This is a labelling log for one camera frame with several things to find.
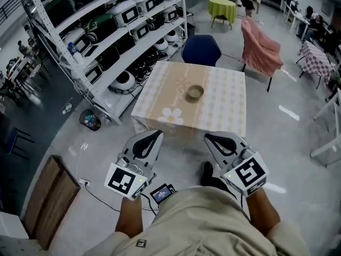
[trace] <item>pink tablecloth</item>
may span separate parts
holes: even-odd
[[[330,75],[334,71],[334,66],[328,61],[324,52],[319,50],[312,43],[305,41],[298,51],[298,55],[301,54],[305,57],[303,71],[322,76],[324,82],[328,83]]]

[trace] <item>gray floor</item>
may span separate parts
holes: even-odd
[[[83,100],[57,65],[49,60],[45,61],[45,65],[51,80],[47,82],[36,77],[41,90],[27,87],[30,101],[22,99],[21,106],[17,107],[12,100],[5,100],[5,114],[11,125],[30,133],[36,141],[32,144],[18,140],[18,146],[27,151],[28,161],[0,150],[1,196],[4,210],[8,213],[20,214],[29,185],[46,150],[70,115],[62,114],[64,104],[73,98],[70,102],[76,107]]]
[[[218,67],[241,70],[241,19],[236,20],[232,30],[220,21],[211,29],[207,9],[207,0],[191,9],[197,33],[213,35],[227,55],[220,58]],[[238,13],[243,14],[243,10],[238,8]],[[318,158],[310,158],[310,152],[333,136],[332,111],[316,122],[311,121],[330,92],[324,84],[315,89],[316,77],[304,75],[299,79],[302,70],[295,62],[299,58],[297,52],[301,42],[294,34],[288,33],[290,24],[285,24],[279,12],[262,5],[254,19],[259,21],[263,32],[281,44],[286,73],[281,70],[275,73],[267,93],[269,79],[246,69],[246,140],[260,152],[268,166],[270,177],[265,190],[282,220],[299,225],[313,256],[326,255],[341,223],[341,164],[328,168],[323,164],[339,156],[341,150],[335,148],[335,151],[330,150]],[[172,61],[182,61],[180,51]],[[130,119],[133,106],[134,103],[122,115],[122,126],[103,125],[97,132],[91,132],[78,122],[79,114],[87,107],[87,103],[82,102],[52,142],[39,170],[49,154],[61,155],[74,175],[91,182],[90,190],[96,196],[112,207],[120,208],[120,196],[105,188],[103,182],[110,163],[116,160],[126,140],[135,134]],[[279,106],[299,118],[292,118]],[[145,193],[163,183],[172,183],[178,190],[199,184],[201,165],[206,160],[212,161],[208,151],[182,148],[166,139],[155,166],[158,177]],[[151,212],[143,211],[145,227],[150,225],[153,217]],[[82,188],[64,218],[50,252],[53,256],[80,256],[111,234],[117,219],[117,213]]]

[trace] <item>bowl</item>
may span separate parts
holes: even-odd
[[[204,88],[201,85],[191,85],[187,89],[187,100],[198,101],[204,94]]]

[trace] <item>white shelving unit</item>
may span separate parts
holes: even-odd
[[[185,34],[184,41],[187,38],[187,20],[186,20],[186,6],[185,0],[165,0],[160,5],[155,7],[152,11],[148,12],[148,14],[140,16],[137,20],[130,23],[128,26],[124,28],[119,28],[114,33],[109,35],[105,40],[100,43],[97,43],[97,48],[95,51],[89,56],[85,57],[85,62],[83,64],[78,64],[67,47],[64,45],[63,40],[60,37],[60,33],[71,26],[73,23],[78,21],[81,17],[86,15],[87,13],[95,10],[97,7],[109,3],[112,0],[95,0],[86,6],[79,9],[72,16],[67,18],[57,27],[54,27],[42,5],[41,0],[32,0],[36,11],[39,14],[40,19],[43,22],[44,26],[41,26],[36,20],[30,18],[31,23],[37,27],[37,29],[41,32],[40,38],[47,38],[50,42],[52,42],[63,54],[64,58],[67,60],[65,62],[57,62],[63,72],[66,72],[66,68],[74,71],[79,77],[85,86],[88,88],[88,91],[91,94],[87,94],[85,98],[97,109],[101,110],[103,113],[110,116],[114,119],[118,124],[121,124],[119,116],[123,113],[123,111],[127,108],[127,106],[132,102],[134,98],[137,98],[137,95],[142,90],[143,87],[137,86],[133,89],[131,94],[115,94],[109,91],[108,86],[125,70],[127,69],[139,56],[141,56],[148,48],[150,48],[154,43],[156,43],[159,39],[164,37],[171,30],[180,27]],[[112,65],[107,71],[104,71],[101,77],[94,83],[91,84],[89,80],[83,74],[83,70],[97,58],[103,51],[109,48],[113,43],[123,37],[125,34],[129,33],[132,29],[136,28],[143,22],[151,19],[155,14],[165,10],[166,8],[173,6],[177,3],[182,3],[181,7],[183,8],[183,16],[184,18],[178,18],[173,22],[165,23],[162,27],[157,30],[150,31],[144,38],[139,40],[137,44],[126,51],[124,54],[120,56],[120,59]],[[169,46],[167,50],[168,57],[165,60],[168,60],[181,46],[183,41],[179,41],[177,43],[177,47]],[[46,47],[49,52],[51,52],[52,48],[50,46]]]

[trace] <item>pink chair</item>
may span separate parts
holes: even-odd
[[[241,31],[244,35],[243,60],[245,66],[251,66],[259,72],[270,77],[267,91],[270,89],[273,74],[277,69],[281,69],[283,62],[279,56],[281,45],[267,37],[258,28],[256,23],[245,17],[241,23]]]

